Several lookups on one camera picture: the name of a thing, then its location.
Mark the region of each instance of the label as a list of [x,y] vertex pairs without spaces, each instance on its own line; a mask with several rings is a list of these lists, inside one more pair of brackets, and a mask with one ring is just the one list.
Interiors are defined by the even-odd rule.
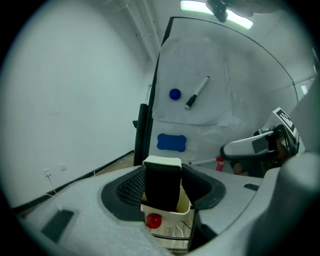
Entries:
[[285,127],[291,132],[293,136],[296,135],[297,129],[294,123],[291,121],[290,117],[284,112],[280,107],[273,111],[277,117],[282,121]]

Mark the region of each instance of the power outlet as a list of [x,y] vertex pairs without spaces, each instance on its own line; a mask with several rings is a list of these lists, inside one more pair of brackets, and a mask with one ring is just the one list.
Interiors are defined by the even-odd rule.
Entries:
[[49,168],[44,169],[44,170],[43,170],[43,173],[44,173],[44,175],[45,175],[46,177],[51,176],[51,171],[50,171],[50,169],[49,169]]
[[66,167],[66,164],[65,164],[65,163],[60,164],[60,170],[61,170],[61,172],[65,171],[66,169],[67,169],[67,167]]

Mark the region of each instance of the red cap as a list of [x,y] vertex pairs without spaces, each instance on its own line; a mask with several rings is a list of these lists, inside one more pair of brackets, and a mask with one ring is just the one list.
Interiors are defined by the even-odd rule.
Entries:
[[220,155],[217,156],[215,159],[216,159],[217,162],[224,162],[224,161],[225,161],[225,160],[222,158],[222,156],[220,156]]

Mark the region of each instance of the ceiling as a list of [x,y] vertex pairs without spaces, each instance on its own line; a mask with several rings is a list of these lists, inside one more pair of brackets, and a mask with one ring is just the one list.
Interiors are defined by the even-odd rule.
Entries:
[[[141,44],[146,48],[147,55],[153,62],[159,54],[159,45],[170,17],[190,17],[219,23],[214,15],[181,10],[180,0],[109,0],[109,2],[113,3],[113,6],[114,4],[118,6],[123,3],[127,4],[129,11],[123,8],[121,12],[126,12],[128,21],[133,24],[132,28],[141,38]],[[303,26],[291,13],[278,10],[274,13],[254,14],[250,20],[253,21],[250,29],[229,20],[223,25],[255,40],[275,56],[283,66],[288,66],[291,72],[294,73],[297,69],[294,63],[299,63],[305,70],[305,76],[313,73],[312,45]],[[153,46],[153,53],[150,53],[150,45]]]

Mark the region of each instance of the mesh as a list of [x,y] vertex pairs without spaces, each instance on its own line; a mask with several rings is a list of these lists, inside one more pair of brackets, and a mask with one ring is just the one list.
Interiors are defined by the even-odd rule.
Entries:
[[146,170],[140,171],[131,179],[122,183],[116,190],[119,199],[135,208],[140,209],[141,198],[146,190]]

